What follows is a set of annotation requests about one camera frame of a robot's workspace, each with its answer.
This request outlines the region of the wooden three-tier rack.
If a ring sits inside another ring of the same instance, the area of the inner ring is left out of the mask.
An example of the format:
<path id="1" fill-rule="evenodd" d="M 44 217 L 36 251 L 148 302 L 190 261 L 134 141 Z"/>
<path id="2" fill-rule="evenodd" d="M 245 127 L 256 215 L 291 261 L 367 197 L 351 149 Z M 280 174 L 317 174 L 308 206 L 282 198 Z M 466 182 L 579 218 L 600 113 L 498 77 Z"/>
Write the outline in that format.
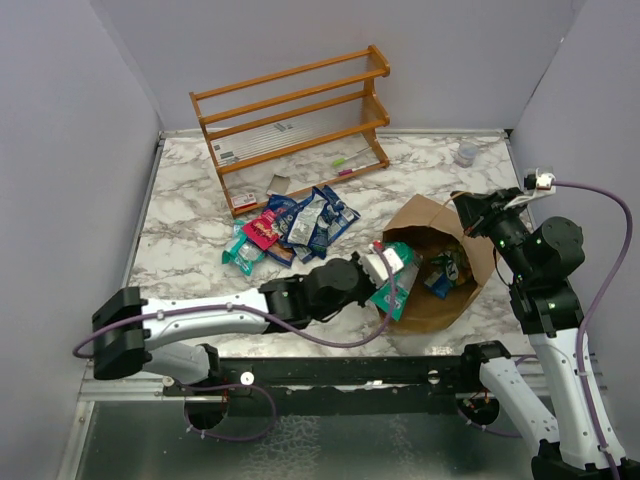
<path id="1" fill-rule="evenodd" d="M 390 159 L 377 131 L 390 115 L 376 92 L 375 82 L 391 73 L 381 50 L 367 48 L 289 68 L 254 79 L 190 93 L 190 101 L 206 142 L 216 175 L 226 176 L 299 152 L 360 136 L 371 148 L 377 166 L 329 184 L 384 169 Z M 278 131 L 275 123 L 291 124 Z M 232 150 L 234 164 L 221 166 L 214 144 Z"/>

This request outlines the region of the red white staple box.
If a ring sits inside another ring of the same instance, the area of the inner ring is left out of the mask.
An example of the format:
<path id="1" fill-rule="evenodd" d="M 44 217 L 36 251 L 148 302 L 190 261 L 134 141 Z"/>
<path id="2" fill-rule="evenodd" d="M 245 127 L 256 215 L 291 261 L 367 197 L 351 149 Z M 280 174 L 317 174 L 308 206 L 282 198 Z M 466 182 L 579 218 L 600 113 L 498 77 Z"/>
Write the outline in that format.
<path id="1" fill-rule="evenodd" d="M 253 193 L 235 195 L 231 198 L 234 209 L 243 209 L 257 204 L 257 199 Z"/>

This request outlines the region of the blue Burts chips bag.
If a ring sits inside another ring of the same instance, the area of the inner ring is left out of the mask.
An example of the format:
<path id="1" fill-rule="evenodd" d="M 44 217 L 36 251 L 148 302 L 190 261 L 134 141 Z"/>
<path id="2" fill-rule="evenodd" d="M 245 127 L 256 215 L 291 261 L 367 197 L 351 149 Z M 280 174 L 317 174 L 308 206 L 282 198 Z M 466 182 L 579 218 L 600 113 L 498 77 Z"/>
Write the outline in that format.
<path id="1" fill-rule="evenodd" d="M 288 196 L 272 194 L 263 209 L 264 213 L 272 214 L 272 230 L 278 235 L 278 239 L 268 248 L 266 254 L 287 268 L 293 264 L 296 254 L 292 248 L 288 248 L 284 244 L 284 230 L 278 217 L 296 204 L 297 202 Z"/>

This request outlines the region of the purple capped marker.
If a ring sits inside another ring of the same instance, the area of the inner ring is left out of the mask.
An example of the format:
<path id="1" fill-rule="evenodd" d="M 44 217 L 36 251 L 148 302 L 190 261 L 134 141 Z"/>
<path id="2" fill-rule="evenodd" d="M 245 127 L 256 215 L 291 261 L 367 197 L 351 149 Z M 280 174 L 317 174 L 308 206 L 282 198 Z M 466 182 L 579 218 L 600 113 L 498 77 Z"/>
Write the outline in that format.
<path id="1" fill-rule="evenodd" d="M 342 176 L 348 176 L 351 174 L 355 174 L 358 171 L 361 170 L 366 170 L 369 167 L 375 167 L 377 166 L 377 164 L 372 164 L 372 165 L 361 165 L 361 166 L 357 166 L 357 167 L 353 167 L 353 168 L 348 168 L 348 169 L 344 169 L 338 172 L 338 176 L 342 177 Z"/>

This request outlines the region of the green capped marker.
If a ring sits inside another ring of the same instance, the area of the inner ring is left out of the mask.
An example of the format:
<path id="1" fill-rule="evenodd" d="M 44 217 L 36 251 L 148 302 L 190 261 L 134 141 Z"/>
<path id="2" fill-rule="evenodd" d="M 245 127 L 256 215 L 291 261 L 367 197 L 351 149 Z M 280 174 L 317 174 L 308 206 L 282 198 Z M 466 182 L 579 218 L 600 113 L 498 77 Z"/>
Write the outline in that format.
<path id="1" fill-rule="evenodd" d="M 342 158 L 336 159 L 336 160 L 334 160 L 334 161 L 332 162 L 332 166 L 333 166 L 334 168 L 337 168 L 337 167 L 339 167 L 339 166 L 341 166 L 341 165 L 345 164 L 346 162 L 352 161 L 352 160 L 354 160 L 354 159 L 356 159 L 356 158 L 360 157 L 361 155 L 364 155 L 365 153 L 368 153 L 370 150 L 371 150 L 371 148 L 370 148 L 370 147 L 366 147 L 366 148 L 363 148 L 363 149 L 361 149 L 361 150 L 357 151 L 356 153 L 354 153 L 354 154 L 352 154 L 352 155 L 350 155 L 350 156 L 342 157 Z"/>

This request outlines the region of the blue white snack bag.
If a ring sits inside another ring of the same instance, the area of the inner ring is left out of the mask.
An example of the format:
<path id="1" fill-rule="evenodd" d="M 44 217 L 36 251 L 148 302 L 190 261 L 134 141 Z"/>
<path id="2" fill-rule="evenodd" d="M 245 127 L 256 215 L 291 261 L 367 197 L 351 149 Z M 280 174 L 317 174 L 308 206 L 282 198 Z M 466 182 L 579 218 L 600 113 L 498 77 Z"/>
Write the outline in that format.
<path id="1" fill-rule="evenodd" d="M 278 219 L 284 230 L 284 244 L 292 248 L 302 263 L 324 260 L 328 248 L 361 218 L 328 185 L 313 187 L 306 199 Z"/>

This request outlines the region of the brown paper bag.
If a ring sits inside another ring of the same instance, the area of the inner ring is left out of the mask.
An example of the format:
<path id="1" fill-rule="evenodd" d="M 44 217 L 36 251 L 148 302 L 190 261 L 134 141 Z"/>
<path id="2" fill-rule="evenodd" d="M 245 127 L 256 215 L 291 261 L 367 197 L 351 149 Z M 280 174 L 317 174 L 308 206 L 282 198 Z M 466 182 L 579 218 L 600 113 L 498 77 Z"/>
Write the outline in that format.
<path id="1" fill-rule="evenodd" d="M 457 213 L 422 195 L 414 195 L 390 220 L 382 244 L 395 251 L 404 267 L 395 275 L 396 297 L 384 285 L 371 301 L 398 331 L 431 333 L 453 324 L 491 277 L 493 243 L 463 232 Z"/>

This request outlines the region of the blue snack packet in bag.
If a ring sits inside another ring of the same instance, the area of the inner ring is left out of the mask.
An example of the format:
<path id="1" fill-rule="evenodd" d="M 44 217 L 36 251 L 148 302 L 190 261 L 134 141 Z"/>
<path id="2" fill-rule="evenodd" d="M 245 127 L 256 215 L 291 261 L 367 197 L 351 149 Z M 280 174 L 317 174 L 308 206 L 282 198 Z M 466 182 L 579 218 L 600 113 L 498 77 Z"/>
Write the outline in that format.
<path id="1" fill-rule="evenodd" d="M 454 254 L 445 251 L 429 261 L 429 273 L 423 284 L 436 297 L 444 300 L 458 282 L 460 268 Z"/>

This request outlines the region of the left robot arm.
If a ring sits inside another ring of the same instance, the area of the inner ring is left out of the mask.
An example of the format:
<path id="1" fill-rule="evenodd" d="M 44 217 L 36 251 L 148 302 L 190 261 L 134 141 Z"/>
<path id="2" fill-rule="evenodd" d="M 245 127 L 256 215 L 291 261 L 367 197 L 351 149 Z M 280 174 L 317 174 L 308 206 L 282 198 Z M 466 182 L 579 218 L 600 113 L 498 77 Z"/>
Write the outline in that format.
<path id="1" fill-rule="evenodd" d="M 93 376 L 117 380 L 143 370 L 206 395 L 220 385 L 216 351 L 189 340 L 225 334 L 305 334 L 346 306 L 364 306 L 388 272 L 376 255 L 336 258 L 307 274 L 217 298 L 145 299 L 137 287 L 113 294 L 92 316 Z"/>

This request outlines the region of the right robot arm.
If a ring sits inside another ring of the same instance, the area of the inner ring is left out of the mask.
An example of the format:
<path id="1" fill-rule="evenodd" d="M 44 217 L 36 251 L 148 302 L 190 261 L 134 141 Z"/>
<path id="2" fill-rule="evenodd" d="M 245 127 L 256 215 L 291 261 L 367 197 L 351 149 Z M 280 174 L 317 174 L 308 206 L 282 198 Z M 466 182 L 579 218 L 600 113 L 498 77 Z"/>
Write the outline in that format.
<path id="1" fill-rule="evenodd" d="M 496 397 L 527 444 L 534 478 L 638 478 L 638 462 L 627 456 L 608 419 L 588 351 L 587 318 L 569 282 L 585 259 L 581 228 L 554 216 L 530 230 L 520 213 L 533 197 L 518 188 L 450 198 L 465 236 L 489 239 L 513 274 L 510 305 L 552 405 L 521 378 L 499 342 L 466 346 L 461 383 Z"/>

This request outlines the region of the staple strip upper shelf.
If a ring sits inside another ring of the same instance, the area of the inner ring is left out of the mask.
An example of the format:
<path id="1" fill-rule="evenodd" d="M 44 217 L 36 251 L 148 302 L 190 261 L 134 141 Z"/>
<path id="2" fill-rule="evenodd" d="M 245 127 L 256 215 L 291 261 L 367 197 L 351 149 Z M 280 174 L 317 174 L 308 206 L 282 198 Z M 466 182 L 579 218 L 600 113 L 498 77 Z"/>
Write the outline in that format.
<path id="1" fill-rule="evenodd" d="M 280 132 L 285 132 L 293 129 L 293 126 L 291 124 L 282 124 L 282 123 L 275 123 L 274 127 Z"/>

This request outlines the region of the green snack packet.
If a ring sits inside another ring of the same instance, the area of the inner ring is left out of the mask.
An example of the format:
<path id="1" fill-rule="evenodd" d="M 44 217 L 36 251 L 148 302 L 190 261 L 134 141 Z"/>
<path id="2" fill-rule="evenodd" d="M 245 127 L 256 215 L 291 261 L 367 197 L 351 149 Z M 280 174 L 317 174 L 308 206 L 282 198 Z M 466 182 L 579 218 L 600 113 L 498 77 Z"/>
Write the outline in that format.
<path id="1" fill-rule="evenodd" d="M 408 302 L 409 295 L 417 278 L 423 262 L 422 256 L 404 242 L 390 242 L 385 244 L 384 253 L 393 250 L 402 261 L 403 266 L 393 266 L 396 287 L 395 300 L 391 302 L 391 287 L 389 282 L 381 286 L 371 297 L 371 302 L 382 312 L 387 313 L 392 309 L 392 319 L 399 321 Z"/>

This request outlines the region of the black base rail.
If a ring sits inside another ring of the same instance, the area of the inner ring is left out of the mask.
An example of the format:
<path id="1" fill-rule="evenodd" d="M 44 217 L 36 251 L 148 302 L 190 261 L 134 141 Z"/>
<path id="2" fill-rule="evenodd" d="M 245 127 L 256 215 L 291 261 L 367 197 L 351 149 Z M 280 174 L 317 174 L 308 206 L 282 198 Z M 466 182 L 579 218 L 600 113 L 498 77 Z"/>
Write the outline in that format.
<path id="1" fill-rule="evenodd" d="M 508 354 L 491 341 L 454 356 L 221 358 L 212 379 L 163 392 L 237 417 L 455 414 L 457 396 L 482 390 L 481 365 Z"/>

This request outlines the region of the red snack packet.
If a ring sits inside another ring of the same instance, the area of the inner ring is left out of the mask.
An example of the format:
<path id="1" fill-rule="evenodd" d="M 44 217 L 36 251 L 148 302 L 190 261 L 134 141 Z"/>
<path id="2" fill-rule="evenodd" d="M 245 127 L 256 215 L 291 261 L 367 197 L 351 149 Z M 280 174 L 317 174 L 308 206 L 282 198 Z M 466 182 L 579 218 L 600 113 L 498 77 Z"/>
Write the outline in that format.
<path id="1" fill-rule="evenodd" d="M 242 227 L 247 239 L 254 243 L 262 251 L 267 251 L 279 238 L 280 233 L 274 227 L 276 215 L 267 209 L 258 217 Z"/>

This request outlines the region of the teal snack packet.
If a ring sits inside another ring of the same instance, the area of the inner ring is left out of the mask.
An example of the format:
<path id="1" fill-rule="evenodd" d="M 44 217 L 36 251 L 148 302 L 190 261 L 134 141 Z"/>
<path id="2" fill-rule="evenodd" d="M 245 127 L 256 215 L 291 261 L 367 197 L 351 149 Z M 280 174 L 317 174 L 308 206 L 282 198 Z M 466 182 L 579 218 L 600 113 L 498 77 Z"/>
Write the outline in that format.
<path id="1" fill-rule="evenodd" d="M 245 222 L 242 220 L 234 221 L 232 237 L 223 249 L 221 262 L 234 264 L 244 275 L 250 276 L 255 264 L 264 259 L 265 253 L 251 242 L 243 231 L 244 225 Z"/>

